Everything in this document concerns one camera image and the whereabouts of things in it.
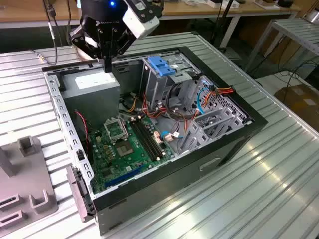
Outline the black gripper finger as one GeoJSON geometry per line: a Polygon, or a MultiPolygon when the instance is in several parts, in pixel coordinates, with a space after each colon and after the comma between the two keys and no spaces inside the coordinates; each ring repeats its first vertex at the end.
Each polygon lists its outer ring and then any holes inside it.
{"type": "Polygon", "coordinates": [[[104,47],[99,39],[96,42],[85,33],[81,25],[70,33],[70,37],[72,44],[80,50],[82,55],[85,54],[97,60],[103,66],[104,72],[108,72],[108,56],[105,54],[104,47]]]}
{"type": "Polygon", "coordinates": [[[136,37],[127,27],[112,29],[107,57],[107,72],[112,72],[112,59],[123,55],[135,40],[136,37]]]}

